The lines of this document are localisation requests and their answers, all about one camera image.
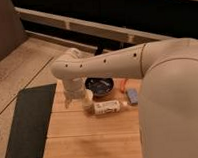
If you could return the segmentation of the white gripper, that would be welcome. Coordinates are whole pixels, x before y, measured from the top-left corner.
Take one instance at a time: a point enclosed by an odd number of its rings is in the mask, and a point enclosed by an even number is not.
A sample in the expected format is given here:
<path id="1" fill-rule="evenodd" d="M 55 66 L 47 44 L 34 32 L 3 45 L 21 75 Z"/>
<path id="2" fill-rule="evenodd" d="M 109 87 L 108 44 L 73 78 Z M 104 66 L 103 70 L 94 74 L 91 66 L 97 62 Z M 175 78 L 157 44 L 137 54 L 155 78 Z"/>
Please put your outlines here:
<path id="1" fill-rule="evenodd" d="M 80 79 L 66 79 L 63 81 L 64 85 L 64 94 L 67 98 L 65 100 L 65 107 L 69 108 L 72 100 L 74 99 L 83 99 L 84 106 L 92 106 L 93 105 L 93 94 L 89 89 L 85 90 L 83 80 Z"/>

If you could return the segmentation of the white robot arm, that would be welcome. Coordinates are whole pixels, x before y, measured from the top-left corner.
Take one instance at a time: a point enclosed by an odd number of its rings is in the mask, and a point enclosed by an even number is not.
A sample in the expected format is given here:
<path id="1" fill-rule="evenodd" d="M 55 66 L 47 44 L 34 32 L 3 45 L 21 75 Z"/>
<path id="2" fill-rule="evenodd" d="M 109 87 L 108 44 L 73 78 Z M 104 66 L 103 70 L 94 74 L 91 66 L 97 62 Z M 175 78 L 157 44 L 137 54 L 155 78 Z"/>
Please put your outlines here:
<path id="1" fill-rule="evenodd" d="M 174 38 L 83 58 L 69 49 L 52 74 L 72 101 L 82 79 L 140 79 L 139 130 L 143 158 L 198 158 L 198 39 Z"/>

